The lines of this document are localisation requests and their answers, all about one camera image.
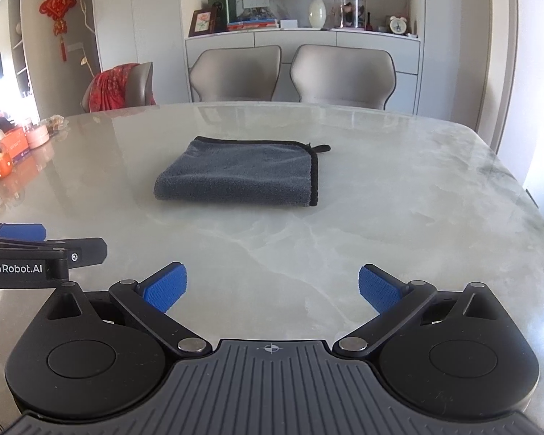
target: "marble table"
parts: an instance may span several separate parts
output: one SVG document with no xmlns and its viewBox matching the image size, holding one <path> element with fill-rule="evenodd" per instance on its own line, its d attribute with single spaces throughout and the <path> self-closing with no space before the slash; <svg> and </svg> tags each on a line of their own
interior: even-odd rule
<svg viewBox="0 0 544 435">
<path fill-rule="evenodd" d="M 328 143 L 317 207 L 160 202 L 155 178 L 197 135 Z M 212 344 L 339 337 L 376 315 L 358 294 L 374 263 L 441 290 L 487 283 L 537 354 L 527 415 L 544 429 L 544 221 L 479 137 L 459 124 L 300 104 L 194 104 L 71 118 L 34 154 L 40 172 L 3 197 L 0 221 L 49 238 L 101 236 L 106 262 L 73 270 L 85 290 L 188 270 L 169 315 Z M 50 290 L 0 290 L 0 421 L 16 407 L 3 366 Z"/>
</svg>

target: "chair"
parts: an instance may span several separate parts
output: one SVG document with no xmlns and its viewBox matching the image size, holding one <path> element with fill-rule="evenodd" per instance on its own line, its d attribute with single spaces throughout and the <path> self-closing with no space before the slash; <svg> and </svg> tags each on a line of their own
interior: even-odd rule
<svg viewBox="0 0 544 435">
<path fill-rule="evenodd" d="M 271 101 L 280 74 L 279 46 L 209 49 L 190 72 L 200 101 Z"/>
<path fill-rule="evenodd" d="M 125 86 L 125 108 L 149 106 L 152 104 L 153 62 L 140 63 L 129 72 Z M 94 79 L 88 84 L 87 90 L 81 101 L 81 107 L 85 113 L 88 109 L 88 98 Z"/>
<path fill-rule="evenodd" d="M 388 52 L 334 46 L 300 46 L 290 77 L 301 103 L 372 109 L 384 109 L 397 84 Z"/>
</svg>

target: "shelf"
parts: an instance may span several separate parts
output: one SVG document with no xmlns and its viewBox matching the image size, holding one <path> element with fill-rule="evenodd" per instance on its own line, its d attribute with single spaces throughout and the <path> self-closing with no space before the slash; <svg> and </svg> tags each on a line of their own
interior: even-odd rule
<svg viewBox="0 0 544 435">
<path fill-rule="evenodd" d="M 223 31 L 223 32 L 216 32 L 214 34 L 204 34 L 202 36 L 192 36 L 192 37 L 186 37 L 186 40 L 192 40 L 192 39 L 200 39 L 202 37 L 215 37 L 215 36 L 224 36 L 225 34 L 239 34 L 239 33 L 247 33 L 247 32 L 263 32 L 263 31 L 330 31 L 330 32 L 352 32 L 352 33 L 358 33 L 358 34 L 369 34 L 372 36 L 381 36 L 381 37 L 400 37 L 402 39 L 407 40 L 413 40 L 419 42 L 420 39 L 418 37 L 408 37 L 408 36 L 401 36 L 399 34 L 391 34 L 389 32 L 378 32 L 378 31 L 365 31 L 362 29 L 349 29 L 349 28 L 322 28 L 322 29 L 316 29 L 316 28 L 257 28 L 257 29 L 240 29 L 237 31 Z"/>
</svg>

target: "picture frame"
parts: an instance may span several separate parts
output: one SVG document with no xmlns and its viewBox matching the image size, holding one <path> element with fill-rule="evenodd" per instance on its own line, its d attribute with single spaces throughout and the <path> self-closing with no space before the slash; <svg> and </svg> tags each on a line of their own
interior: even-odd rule
<svg viewBox="0 0 544 435">
<path fill-rule="evenodd" d="M 213 34 L 216 27 L 216 8 L 196 9 L 191 18 L 189 37 Z"/>
</svg>

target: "towel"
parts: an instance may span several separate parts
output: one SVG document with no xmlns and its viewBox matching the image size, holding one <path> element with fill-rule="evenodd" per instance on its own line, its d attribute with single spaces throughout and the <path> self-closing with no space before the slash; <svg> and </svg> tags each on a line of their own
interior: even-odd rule
<svg viewBox="0 0 544 435">
<path fill-rule="evenodd" d="M 157 199 L 253 204 L 318 204 L 317 153 L 293 141 L 196 137 L 155 181 Z"/>
</svg>

